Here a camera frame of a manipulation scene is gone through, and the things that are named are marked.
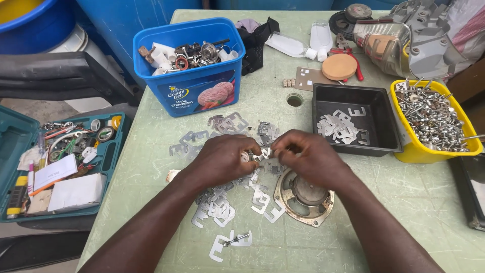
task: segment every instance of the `person's left hand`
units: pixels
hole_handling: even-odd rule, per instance
[[[261,147],[252,137],[222,135],[206,141],[199,155],[177,176],[183,175],[197,183],[197,188],[226,184],[259,168],[256,161],[241,162],[241,153],[251,150],[261,155]]]

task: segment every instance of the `teal toolbox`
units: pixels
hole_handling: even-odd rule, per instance
[[[89,162],[89,164],[97,165],[88,174],[100,172],[106,175],[103,196],[106,193],[108,184],[113,176],[114,168],[125,144],[126,137],[128,136],[131,120],[123,112],[63,120],[63,122],[72,121],[75,124],[82,122],[84,128],[89,128],[91,121],[94,119],[104,120],[106,124],[114,116],[121,116],[121,124],[118,127],[116,136],[112,140],[100,143],[97,146],[97,156],[93,161]],[[97,213],[99,206],[54,215],[33,217],[19,215],[16,219],[6,218],[6,207],[10,198],[10,189],[15,185],[17,177],[27,175],[27,171],[17,171],[18,160],[25,151],[37,145],[37,134],[40,131],[39,126],[39,122],[35,119],[0,105],[0,222],[26,222]]]

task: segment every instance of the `red rubber ring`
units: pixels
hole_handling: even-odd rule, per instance
[[[178,66],[178,62],[179,61],[182,61],[184,63],[184,67],[183,68],[181,68],[180,66]],[[186,58],[184,58],[184,57],[179,57],[177,60],[175,60],[175,67],[177,67],[180,70],[186,70],[187,68],[189,68],[189,61]]]

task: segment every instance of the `gray floor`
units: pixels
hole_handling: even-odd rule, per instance
[[[19,100],[19,99],[3,99],[0,105],[15,110],[28,117],[36,119],[40,124],[66,119],[70,116],[78,114],[74,108],[65,102],[47,102],[47,101],[34,101],[34,100]],[[0,224],[0,238],[18,236],[25,234],[45,233],[51,231],[42,231],[35,229],[28,229],[18,226],[16,223],[2,223]],[[33,273],[60,273],[60,272],[74,272],[78,264],[79,259],[58,263],[54,265],[45,266],[28,271],[18,272],[33,272]]]

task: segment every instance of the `yellow plastic tub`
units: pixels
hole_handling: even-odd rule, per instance
[[[27,14],[44,0],[0,0],[0,24]]]
[[[450,159],[456,156],[477,155],[481,153],[483,147],[482,147],[482,143],[478,138],[472,138],[467,140],[467,143],[468,143],[467,148],[470,149],[470,152],[467,152],[467,153],[435,151],[435,150],[426,148],[426,146],[424,146],[418,140],[418,137],[414,133],[409,123],[407,123],[407,120],[401,111],[401,107],[399,106],[394,88],[397,83],[401,83],[401,82],[404,82],[404,80],[398,80],[391,84],[391,87],[390,87],[391,98],[392,98],[392,102],[395,107],[396,113],[399,117],[399,121],[403,124],[404,128],[406,129],[406,132],[409,134],[409,137],[411,138],[411,142],[403,146],[402,153],[394,153],[394,156],[397,159],[405,163],[435,163],[435,162]],[[417,81],[409,81],[409,85],[414,85],[416,82]],[[421,81],[417,86],[425,86],[427,84],[428,84],[428,81]],[[450,94],[449,90],[444,85],[438,82],[432,82],[430,88],[433,91],[437,91],[441,95]],[[473,129],[473,126],[471,125],[470,120],[468,119],[465,112],[463,112],[463,109],[461,108],[460,104],[455,100],[453,96],[450,96],[448,100],[450,100],[451,107],[455,109],[458,119],[465,122],[465,125],[463,125],[463,128],[462,128],[463,133],[465,134],[465,137],[475,136],[476,135],[475,129]]]

